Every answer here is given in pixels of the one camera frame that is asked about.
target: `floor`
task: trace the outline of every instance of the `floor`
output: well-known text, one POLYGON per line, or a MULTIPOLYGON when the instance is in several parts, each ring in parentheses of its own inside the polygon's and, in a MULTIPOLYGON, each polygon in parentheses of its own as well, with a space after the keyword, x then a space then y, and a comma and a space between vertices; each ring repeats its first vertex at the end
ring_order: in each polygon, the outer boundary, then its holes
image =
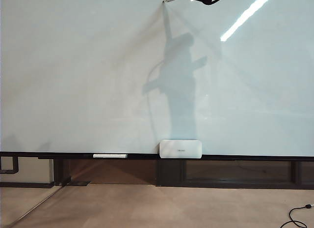
MULTIPOLYGON (((12 203, 27 202, 15 200, 1 199, 5 216, 12 203)), ((307 203, 314 203, 314 191, 90 184, 61 189, 14 227, 278 228, 291 208, 307 203)), ((314 209, 294 217, 314 227, 314 209)))
POLYGON ((1 227, 13 223, 57 189, 0 188, 1 227))

